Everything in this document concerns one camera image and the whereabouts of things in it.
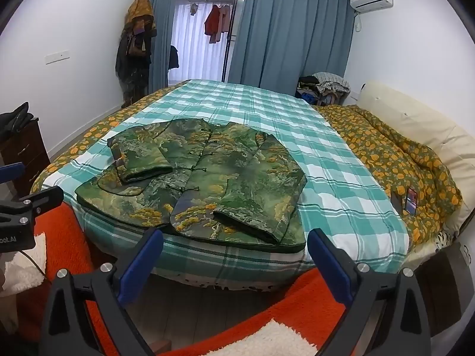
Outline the green landscape print padded jacket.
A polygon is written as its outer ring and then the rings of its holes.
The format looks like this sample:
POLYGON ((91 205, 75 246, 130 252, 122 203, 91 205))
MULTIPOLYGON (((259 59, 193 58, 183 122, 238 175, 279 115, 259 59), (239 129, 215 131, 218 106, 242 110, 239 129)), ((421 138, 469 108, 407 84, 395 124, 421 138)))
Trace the green landscape print padded jacket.
POLYGON ((297 203, 307 179, 275 136, 189 118, 132 127, 107 145, 111 165, 76 190, 97 214, 224 246, 304 248, 297 203))

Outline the pile of clothes by bed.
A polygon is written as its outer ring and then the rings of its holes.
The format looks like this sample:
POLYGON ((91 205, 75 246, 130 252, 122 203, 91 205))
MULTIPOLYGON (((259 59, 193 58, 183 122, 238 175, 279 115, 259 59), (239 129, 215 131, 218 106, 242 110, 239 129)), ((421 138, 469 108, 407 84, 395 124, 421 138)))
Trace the pile of clothes by bed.
POLYGON ((310 105, 326 106, 340 104, 350 92, 350 85, 344 78, 320 71, 310 76, 301 76, 295 96, 310 105))

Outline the dark wooden dresser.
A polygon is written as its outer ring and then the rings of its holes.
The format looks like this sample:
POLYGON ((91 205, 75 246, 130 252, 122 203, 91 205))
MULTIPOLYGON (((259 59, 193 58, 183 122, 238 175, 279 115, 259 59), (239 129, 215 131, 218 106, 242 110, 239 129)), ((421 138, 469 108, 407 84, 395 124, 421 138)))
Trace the dark wooden dresser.
POLYGON ((30 193, 35 179, 50 164, 39 129, 39 119, 34 118, 19 133, 14 133, 1 143, 1 164, 21 162, 25 166, 22 175, 7 183, 9 191, 18 197, 30 193))

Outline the black item on dresser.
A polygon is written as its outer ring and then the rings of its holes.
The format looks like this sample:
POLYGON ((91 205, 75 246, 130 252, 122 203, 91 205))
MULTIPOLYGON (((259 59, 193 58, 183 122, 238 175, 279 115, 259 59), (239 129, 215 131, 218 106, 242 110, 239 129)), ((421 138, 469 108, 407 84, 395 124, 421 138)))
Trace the black item on dresser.
POLYGON ((13 112, 5 112, 0 115, 0 140, 4 142, 19 133, 34 116, 29 112, 29 103, 21 104, 13 112))

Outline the small card on quilt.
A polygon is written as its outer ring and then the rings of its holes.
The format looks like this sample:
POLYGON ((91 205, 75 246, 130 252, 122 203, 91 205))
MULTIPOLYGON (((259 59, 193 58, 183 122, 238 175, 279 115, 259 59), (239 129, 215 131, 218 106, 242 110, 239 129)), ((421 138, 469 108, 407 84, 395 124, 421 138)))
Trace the small card on quilt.
POLYGON ((415 215, 418 204, 417 192, 411 188, 407 189, 407 194, 404 203, 404 210, 410 215, 415 215))

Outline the orange floral green quilt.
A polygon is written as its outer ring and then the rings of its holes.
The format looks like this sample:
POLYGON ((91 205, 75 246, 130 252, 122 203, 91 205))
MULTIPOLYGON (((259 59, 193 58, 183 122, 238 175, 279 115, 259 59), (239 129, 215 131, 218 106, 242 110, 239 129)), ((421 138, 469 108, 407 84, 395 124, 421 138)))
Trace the orange floral green quilt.
MULTIPOLYGON (((149 96, 145 101, 144 108, 149 105, 149 96)), ((407 228, 408 250, 423 243, 429 235, 438 233, 447 218, 458 210, 463 199, 461 192, 449 169, 429 147, 400 135, 369 111, 357 106, 332 105, 314 110, 340 135, 384 190, 407 228), (408 188, 418 195, 415 215, 404 210, 408 188)), ((94 130, 108 129, 136 113, 127 111, 94 127, 88 132, 88 144, 74 147, 68 156, 49 165, 35 188, 46 189, 43 181, 49 174, 69 163, 74 153, 89 148, 95 142, 94 130)))

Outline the teal white plaid bed sheet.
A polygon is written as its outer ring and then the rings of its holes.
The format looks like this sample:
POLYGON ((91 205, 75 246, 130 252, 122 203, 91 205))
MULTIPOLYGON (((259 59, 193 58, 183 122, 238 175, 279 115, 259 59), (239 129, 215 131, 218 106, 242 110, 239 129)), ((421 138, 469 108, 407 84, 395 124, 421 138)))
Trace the teal white plaid bed sheet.
POLYGON ((322 230, 350 258, 396 272, 407 228, 328 122, 293 96, 191 80, 108 129, 49 174, 86 236, 122 255, 149 228, 164 234, 158 275, 266 290, 313 265, 322 230))

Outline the coats hanging on rack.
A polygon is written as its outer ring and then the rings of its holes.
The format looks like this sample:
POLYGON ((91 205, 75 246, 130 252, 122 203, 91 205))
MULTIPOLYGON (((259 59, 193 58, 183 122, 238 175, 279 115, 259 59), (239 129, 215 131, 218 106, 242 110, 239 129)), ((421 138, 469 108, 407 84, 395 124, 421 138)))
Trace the coats hanging on rack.
POLYGON ((118 45, 115 72, 126 108, 144 97, 149 82, 151 40, 156 35, 150 0, 134 0, 130 5, 118 45))

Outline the cream bed headboard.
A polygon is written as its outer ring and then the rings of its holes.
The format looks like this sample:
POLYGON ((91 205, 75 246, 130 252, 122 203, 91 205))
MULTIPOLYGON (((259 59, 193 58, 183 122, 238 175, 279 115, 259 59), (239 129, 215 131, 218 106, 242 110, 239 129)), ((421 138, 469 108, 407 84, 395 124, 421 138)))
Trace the cream bed headboard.
POLYGON ((474 137, 436 110, 376 81, 364 85, 357 106, 439 156, 463 198, 446 228, 456 232, 467 227, 474 216, 474 137))

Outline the blue curtain left panel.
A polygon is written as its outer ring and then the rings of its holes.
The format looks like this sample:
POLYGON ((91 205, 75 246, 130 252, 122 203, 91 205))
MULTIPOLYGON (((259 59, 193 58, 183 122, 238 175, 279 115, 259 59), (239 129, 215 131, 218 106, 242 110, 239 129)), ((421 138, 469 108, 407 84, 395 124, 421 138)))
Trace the blue curtain left panel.
POLYGON ((148 92, 168 86, 168 67, 172 42, 175 0, 149 0, 153 9, 156 35, 151 41, 148 92))

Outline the blue curtain panel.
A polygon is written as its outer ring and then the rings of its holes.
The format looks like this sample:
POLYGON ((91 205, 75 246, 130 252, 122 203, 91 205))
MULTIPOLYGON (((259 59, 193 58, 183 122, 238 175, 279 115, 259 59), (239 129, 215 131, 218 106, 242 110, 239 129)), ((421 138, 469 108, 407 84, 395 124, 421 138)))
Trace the blue curtain panel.
POLYGON ((293 95, 301 76, 343 76, 350 0, 245 0, 228 81, 293 95))
POLYGON ((172 42, 175 0, 149 0, 153 9, 156 35, 151 41, 148 92, 168 86, 168 67, 172 42))

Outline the red garment hanging outside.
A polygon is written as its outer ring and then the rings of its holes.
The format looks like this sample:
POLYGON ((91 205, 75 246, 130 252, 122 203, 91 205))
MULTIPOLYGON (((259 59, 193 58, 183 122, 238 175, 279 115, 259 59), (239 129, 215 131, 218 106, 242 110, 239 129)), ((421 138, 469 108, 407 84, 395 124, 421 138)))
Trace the red garment hanging outside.
POLYGON ((209 43, 219 43, 221 34, 227 33, 230 26, 231 7, 229 5, 213 5, 211 12, 205 21, 205 35, 209 37, 209 43))

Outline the blue curtain right panel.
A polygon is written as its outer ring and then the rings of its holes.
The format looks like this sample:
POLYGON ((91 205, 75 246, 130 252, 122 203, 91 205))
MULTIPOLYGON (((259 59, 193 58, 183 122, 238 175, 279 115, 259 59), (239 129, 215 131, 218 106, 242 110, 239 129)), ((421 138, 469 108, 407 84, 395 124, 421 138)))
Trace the blue curtain right panel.
POLYGON ((293 95, 301 76, 343 76, 350 0, 245 0, 228 81, 293 95))

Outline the white wall switch plate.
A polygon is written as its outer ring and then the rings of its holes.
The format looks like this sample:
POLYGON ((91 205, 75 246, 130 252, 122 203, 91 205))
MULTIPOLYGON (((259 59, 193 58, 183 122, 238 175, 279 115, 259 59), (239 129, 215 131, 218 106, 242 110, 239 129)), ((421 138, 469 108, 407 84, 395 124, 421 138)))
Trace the white wall switch plate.
POLYGON ((46 55, 44 57, 44 62, 46 65, 49 65, 51 63, 56 63, 60 62, 63 60, 67 60, 70 58, 70 52, 69 50, 63 51, 63 52, 56 52, 53 54, 46 55))

